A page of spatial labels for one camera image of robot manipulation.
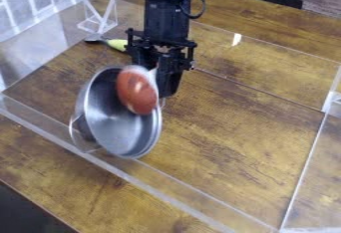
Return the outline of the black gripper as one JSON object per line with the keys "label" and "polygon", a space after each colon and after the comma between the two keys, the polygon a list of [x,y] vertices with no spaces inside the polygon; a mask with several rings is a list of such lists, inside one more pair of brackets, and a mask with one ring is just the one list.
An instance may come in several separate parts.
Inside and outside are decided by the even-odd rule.
{"label": "black gripper", "polygon": [[133,62],[148,69],[158,66],[161,98],[176,94],[182,71],[192,68],[197,43],[188,38],[190,19],[190,0],[146,0],[145,29],[126,31]]}

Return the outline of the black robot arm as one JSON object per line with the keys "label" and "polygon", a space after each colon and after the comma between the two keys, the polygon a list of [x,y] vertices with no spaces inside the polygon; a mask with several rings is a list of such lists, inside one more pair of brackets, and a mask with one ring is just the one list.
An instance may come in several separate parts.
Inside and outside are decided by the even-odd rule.
{"label": "black robot arm", "polygon": [[196,17],[190,14],[190,0],[146,0],[145,29],[126,31],[133,64],[157,70],[162,98],[176,94],[182,72],[193,68],[197,42],[188,34],[189,20]]}

